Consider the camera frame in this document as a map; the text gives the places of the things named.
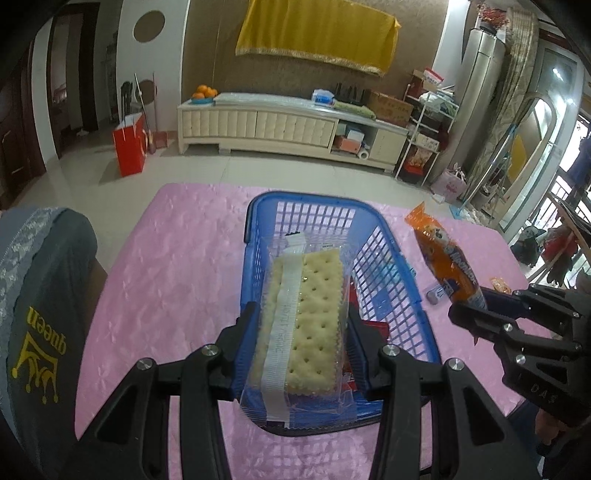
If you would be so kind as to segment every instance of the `table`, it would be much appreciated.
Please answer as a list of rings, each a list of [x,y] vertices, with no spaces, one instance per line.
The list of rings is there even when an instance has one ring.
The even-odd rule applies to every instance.
[[[243,227],[250,200],[265,191],[224,184],[168,184],[150,203],[119,253],[96,309],[80,372],[76,434],[84,429],[137,359],[158,363],[185,358],[232,324],[239,314]],[[388,221],[424,291],[435,282],[424,264],[405,209],[374,204]],[[502,277],[513,289],[527,288],[511,251],[496,231],[454,219],[441,223],[464,249],[484,286]],[[492,344],[477,346],[469,332],[447,318],[449,301],[423,303],[441,357],[457,356],[508,414],[521,397],[501,383],[502,367]],[[528,320],[536,335],[543,329]],[[171,402],[170,478],[181,478],[178,401]],[[430,464],[430,416],[423,415],[422,464]],[[284,438],[254,426],[237,402],[220,403],[232,475],[236,479],[366,480],[377,425],[313,437]]]

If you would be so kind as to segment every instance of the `plastic bag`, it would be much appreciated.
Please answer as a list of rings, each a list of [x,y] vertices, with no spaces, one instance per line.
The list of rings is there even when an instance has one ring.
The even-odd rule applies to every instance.
[[[446,202],[451,203],[462,195],[467,189],[466,176],[458,168],[454,170],[444,170],[433,185],[431,191],[438,195],[443,195]]]
[[[427,266],[452,303],[466,301],[485,309],[486,300],[464,252],[441,224],[425,213],[425,204],[417,206],[405,221],[413,227]]]
[[[319,234],[263,241],[269,259],[243,411],[257,424],[288,429],[354,420],[343,376],[354,250],[341,237]]]

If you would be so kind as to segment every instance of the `pink bag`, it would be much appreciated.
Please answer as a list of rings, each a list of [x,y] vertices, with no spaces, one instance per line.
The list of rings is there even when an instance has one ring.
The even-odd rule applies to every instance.
[[[441,176],[431,185],[431,191],[445,197],[446,202],[453,202],[467,189],[466,176],[454,165],[454,170],[444,170]]]

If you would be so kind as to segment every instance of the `cardboard box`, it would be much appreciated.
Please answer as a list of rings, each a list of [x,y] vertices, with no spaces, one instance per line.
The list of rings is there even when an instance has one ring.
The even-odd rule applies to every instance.
[[[439,151],[439,142],[434,138],[428,137],[426,135],[417,134],[417,137],[414,139],[414,142],[417,144],[418,147],[423,147],[427,150],[431,150],[434,152]]]
[[[413,106],[410,103],[373,90],[369,93],[367,107],[375,113],[379,120],[400,127],[406,127],[413,111]]]
[[[355,140],[350,140],[345,137],[335,137],[333,147],[338,148],[343,152],[349,152],[357,155],[357,152],[361,148],[361,142],[356,142]]]

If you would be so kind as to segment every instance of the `snack bag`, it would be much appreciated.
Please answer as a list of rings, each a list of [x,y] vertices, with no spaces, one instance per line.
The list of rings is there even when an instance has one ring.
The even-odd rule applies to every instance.
[[[486,300],[464,252],[449,238],[444,228],[417,206],[405,221],[414,229],[423,258],[452,302],[466,301],[486,308]]]

